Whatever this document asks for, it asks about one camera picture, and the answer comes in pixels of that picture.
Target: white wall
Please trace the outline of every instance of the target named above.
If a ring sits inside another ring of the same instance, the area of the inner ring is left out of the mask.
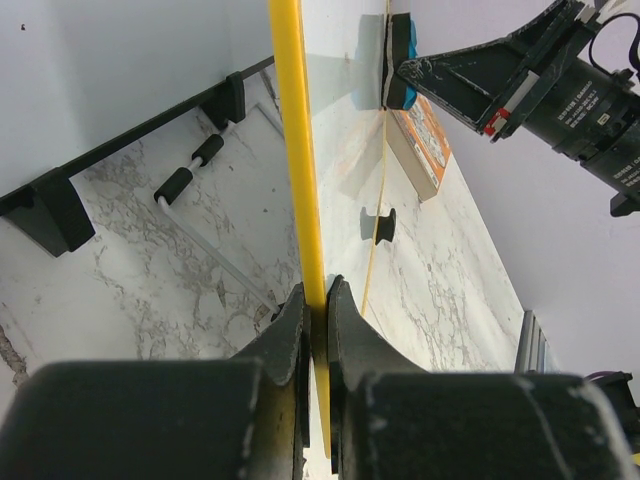
[[[504,36],[551,1],[412,3],[418,52],[429,55]],[[596,44],[607,67],[627,67],[635,23],[619,22]],[[443,111],[440,119],[520,300],[562,366],[640,377],[640,213],[610,218],[615,192],[524,130],[491,145]]]
[[[273,52],[266,0],[0,5],[0,197]]]

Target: metal rod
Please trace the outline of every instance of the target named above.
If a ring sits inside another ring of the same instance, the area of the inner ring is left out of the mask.
[[[235,278],[238,282],[244,285],[251,293],[255,295],[255,297],[264,303],[269,310],[273,313],[277,314],[280,312],[278,306],[268,297],[266,296],[248,277],[246,277],[240,270],[238,270],[235,265],[233,265],[229,260],[227,260],[216,248],[214,248],[206,238],[204,238],[200,233],[189,225],[187,222],[182,220],[180,216],[176,215],[171,207],[167,203],[164,197],[160,197],[158,199],[158,205],[160,205],[160,209],[164,212],[164,214],[169,217],[169,219],[174,223],[176,227],[182,230],[191,240],[193,240],[200,248],[202,248],[206,253],[211,255],[222,268],[224,268],[229,274]]]
[[[256,103],[255,105],[247,108],[247,116],[254,109],[257,108],[260,113],[269,121],[271,126],[280,134],[282,138],[284,138],[284,130],[282,128],[282,122],[271,113],[261,102]],[[230,122],[230,125],[220,132],[222,137],[227,137],[233,133],[233,131],[238,127],[239,124]]]
[[[187,170],[189,170],[191,173],[196,173],[196,170],[200,168],[200,165],[202,165],[202,158],[196,157],[191,161],[191,163],[187,167]]]

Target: yellow rod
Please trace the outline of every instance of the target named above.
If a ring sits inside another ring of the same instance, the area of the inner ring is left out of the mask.
[[[311,309],[311,350],[327,458],[331,456],[327,309],[313,156],[302,11],[299,0],[270,0],[271,34],[289,162],[302,281]]]
[[[373,275],[373,265],[376,256],[376,237],[378,236],[378,224],[380,220],[380,211],[382,209],[384,182],[387,177],[387,115],[389,114],[384,113],[384,120],[382,121],[382,182],[380,182],[378,210],[376,211],[376,220],[373,226],[373,243],[371,244],[371,252],[369,253],[369,268],[367,269],[367,279],[364,284],[364,295],[362,295],[362,307],[360,308],[360,315],[363,317],[367,313],[367,300],[369,300],[369,286],[371,285],[371,276]]]

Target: marble countertop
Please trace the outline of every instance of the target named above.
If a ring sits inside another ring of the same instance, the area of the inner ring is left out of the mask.
[[[278,117],[260,75],[245,86],[247,106],[261,101]],[[227,358],[269,324],[268,310],[153,200],[214,132],[193,110],[75,176],[96,236],[74,253],[54,259],[0,220],[0,326],[18,360],[13,371],[0,362],[0,415],[22,370],[70,359]],[[174,208],[276,302],[300,282],[284,142],[259,110]]]
[[[277,116],[277,90],[272,69],[256,75],[247,104]],[[96,236],[72,254],[53,259],[0,220],[0,415],[44,364],[227,358],[268,325],[267,309],[152,198],[214,131],[192,111],[74,177]],[[398,227],[376,249],[366,319],[426,369],[512,370],[522,307],[455,161],[422,205],[392,152],[376,168],[382,214],[396,208]],[[257,109],[174,206],[276,302],[300,281],[285,148]],[[312,416],[316,442],[318,429]],[[314,445],[306,475],[325,478]]]

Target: black bracket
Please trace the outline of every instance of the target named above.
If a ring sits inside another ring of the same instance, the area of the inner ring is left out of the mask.
[[[493,141],[507,138],[522,125],[601,28],[597,17],[586,24],[576,20],[583,8],[584,4],[577,0],[557,0],[505,38],[455,52],[405,60],[398,67],[397,76],[482,134],[521,88],[528,72],[536,72],[539,80],[511,112],[507,124]]]
[[[638,211],[640,211],[640,204],[623,193],[619,193],[611,199],[612,217],[626,217]]]
[[[8,442],[0,478],[300,480],[309,318],[298,285],[273,324],[229,360],[39,370],[0,434]]]
[[[213,98],[200,104],[202,111],[215,127],[222,131],[229,121],[239,123],[246,116],[244,80],[240,72],[232,73],[216,87]]]
[[[613,440],[599,442],[624,439],[582,378],[429,374],[360,316],[342,277],[329,292],[328,338],[341,480],[622,478],[633,468]]]
[[[95,235],[75,188],[55,168],[0,203],[0,215],[54,257],[73,252]]]

